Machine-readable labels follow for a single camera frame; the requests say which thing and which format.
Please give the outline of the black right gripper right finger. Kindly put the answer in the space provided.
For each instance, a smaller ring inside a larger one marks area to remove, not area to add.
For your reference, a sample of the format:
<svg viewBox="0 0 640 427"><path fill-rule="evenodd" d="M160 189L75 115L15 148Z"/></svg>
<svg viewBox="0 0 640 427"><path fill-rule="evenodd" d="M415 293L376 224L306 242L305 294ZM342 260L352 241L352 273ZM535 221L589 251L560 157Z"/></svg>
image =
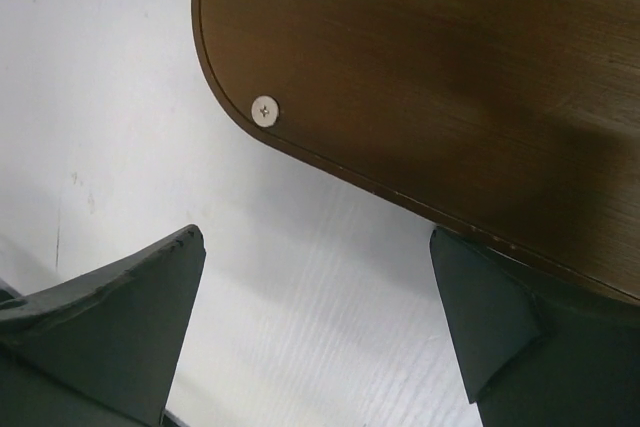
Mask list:
<svg viewBox="0 0 640 427"><path fill-rule="evenodd" d="M430 252L464 388L485 426L636 426L639 308L441 228Z"/></svg>

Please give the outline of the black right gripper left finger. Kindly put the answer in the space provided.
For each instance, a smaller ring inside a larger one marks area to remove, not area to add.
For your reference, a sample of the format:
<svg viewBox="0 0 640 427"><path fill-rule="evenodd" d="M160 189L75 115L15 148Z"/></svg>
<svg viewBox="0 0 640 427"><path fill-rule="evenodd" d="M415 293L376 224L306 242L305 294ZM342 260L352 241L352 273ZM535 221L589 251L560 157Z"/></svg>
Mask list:
<svg viewBox="0 0 640 427"><path fill-rule="evenodd" d="M205 257L188 225L36 293L3 283L2 425L180 425L166 405Z"/></svg>

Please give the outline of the brown oval wooden tray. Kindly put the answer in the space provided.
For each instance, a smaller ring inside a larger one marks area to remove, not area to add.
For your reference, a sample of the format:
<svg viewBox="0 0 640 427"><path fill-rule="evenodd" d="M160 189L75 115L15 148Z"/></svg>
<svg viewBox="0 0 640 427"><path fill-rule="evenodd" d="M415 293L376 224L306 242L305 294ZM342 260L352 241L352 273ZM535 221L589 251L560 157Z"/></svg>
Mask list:
<svg viewBox="0 0 640 427"><path fill-rule="evenodd" d="M254 139L525 264L639 299L639 0L192 0Z"/></svg>

